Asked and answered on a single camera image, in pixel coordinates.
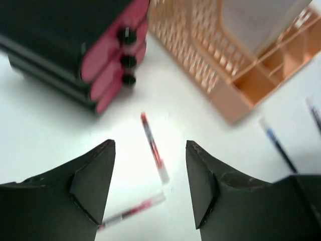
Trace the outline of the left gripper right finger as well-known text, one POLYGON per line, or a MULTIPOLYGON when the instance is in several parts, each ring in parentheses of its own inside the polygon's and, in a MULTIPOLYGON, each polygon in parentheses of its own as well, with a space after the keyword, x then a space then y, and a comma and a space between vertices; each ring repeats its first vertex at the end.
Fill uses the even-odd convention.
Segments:
POLYGON ((196 229, 202 240, 320 240, 320 175, 265 182, 186 143, 196 229))

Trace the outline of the flat red gel pen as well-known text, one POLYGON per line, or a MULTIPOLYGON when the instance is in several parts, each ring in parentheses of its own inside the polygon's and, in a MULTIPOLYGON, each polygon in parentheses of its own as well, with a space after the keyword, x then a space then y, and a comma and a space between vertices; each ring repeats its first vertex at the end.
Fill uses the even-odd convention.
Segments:
POLYGON ((144 200, 142 203, 135 205, 134 207, 131 207, 129 209, 126 209, 118 214, 115 214, 109 218, 106 218, 103 220, 102 224, 98 225, 97 231, 102 231, 112 225, 115 225, 121 221, 124 221, 125 219, 140 213, 144 210, 147 210, 155 205, 158 205, 162 202, 164 202, 166 199, 166 196, 163 192, 148 198, 147 200, 144 200))

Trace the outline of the orange plastic file organizer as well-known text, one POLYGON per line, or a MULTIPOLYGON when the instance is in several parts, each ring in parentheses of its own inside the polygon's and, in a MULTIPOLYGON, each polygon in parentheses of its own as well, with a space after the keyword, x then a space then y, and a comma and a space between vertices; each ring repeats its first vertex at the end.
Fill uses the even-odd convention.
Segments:
POLYGON ((152 1, 152 36, 233 124, 320 52, 320 12, 309 4, 260 55, 224 26, 223 1, 152 1))

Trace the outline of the red gel pen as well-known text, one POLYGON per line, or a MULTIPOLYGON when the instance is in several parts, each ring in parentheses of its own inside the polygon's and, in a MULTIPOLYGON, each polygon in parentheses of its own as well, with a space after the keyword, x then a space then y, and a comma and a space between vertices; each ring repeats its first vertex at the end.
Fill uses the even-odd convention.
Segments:
POLYGON ((112 225, 115 225, 121 221, 124 221, 125 219, 140 213, 144 210, 147 210, 155 205, 158 205, 162 202, 164 202, 166 199, 166 196, 163 192, 148 198, 147 200, 144 200, 142 203, 135 205, 134 207, 131 207, 129 209, 126 209, 118 214, 115 214, 109 218, 106 218, 103 220, 102 224, 98 225, 97 231, 102 231, 112 225))
POLYGON ((156 168, 157 168, 160 180, 162 182, 162 185, 166 185, 170 181, 169 175, 168 175, 168 172, 166 170, 165 164, 164 164, 162 158, 159 155, 159 152, 158 152, 154 137, 153 137, 152 132, 151 132, 151 128, 149 126, 146 114, 144 112, 142 112, 140 114, 140 119, 141 119, 142 126, 143 126, 143 129, 144 129, 148 144, 150 146, 150 149, 151 149, 151 152, 152 152, 155 164, 156 164, 156 168))

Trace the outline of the black pink drawer unit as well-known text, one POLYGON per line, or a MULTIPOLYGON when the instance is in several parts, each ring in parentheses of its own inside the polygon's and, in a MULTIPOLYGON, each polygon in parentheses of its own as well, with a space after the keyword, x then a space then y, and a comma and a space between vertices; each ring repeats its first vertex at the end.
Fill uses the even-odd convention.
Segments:
POLYGON ((150 2, 1 1, 1 50, 13 69, 96 114, 136 84, 150 2))

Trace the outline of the blue gel pen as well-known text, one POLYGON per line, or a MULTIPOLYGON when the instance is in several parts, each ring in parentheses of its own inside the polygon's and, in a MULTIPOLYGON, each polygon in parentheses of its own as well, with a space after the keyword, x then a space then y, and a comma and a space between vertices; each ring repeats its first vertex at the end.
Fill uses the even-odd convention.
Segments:
POLYGON ((270 139, 270 141, 274 144, 277 152, 279 155, 282 157, 283 161, 287 164, 288 168, 291 170, 292 173, 298 173, 298 170, 294 166, 293 162, 287 155, 286 151, 284 150, 283 146, 281 145, 281 142, 279 139, 276 137, 273 129, 268 125, 268 123, 265 121, 264 118, 262 118, 259 121, 262 129, 265 131, 266 135, 270 139))

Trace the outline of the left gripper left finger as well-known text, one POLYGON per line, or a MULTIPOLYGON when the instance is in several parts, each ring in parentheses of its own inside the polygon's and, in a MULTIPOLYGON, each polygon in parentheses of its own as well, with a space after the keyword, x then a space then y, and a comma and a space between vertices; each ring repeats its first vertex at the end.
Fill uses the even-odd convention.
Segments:
POLYGON ((50 171, 1 185, 1 240, 94 240, 102 224, 115 141, 50 171))

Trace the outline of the dark purple gel pen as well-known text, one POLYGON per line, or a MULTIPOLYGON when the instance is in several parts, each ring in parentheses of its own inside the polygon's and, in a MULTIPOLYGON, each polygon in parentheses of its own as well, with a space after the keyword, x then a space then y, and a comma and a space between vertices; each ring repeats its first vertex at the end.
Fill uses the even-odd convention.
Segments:
POLYGON ((310 102, 308 98, 305 99, 305 102, 307 104, 309 113, 311 114, 313 121, 318 129, 318 132, 321 133, 320 116, 318 114, 316 107, 310 102))

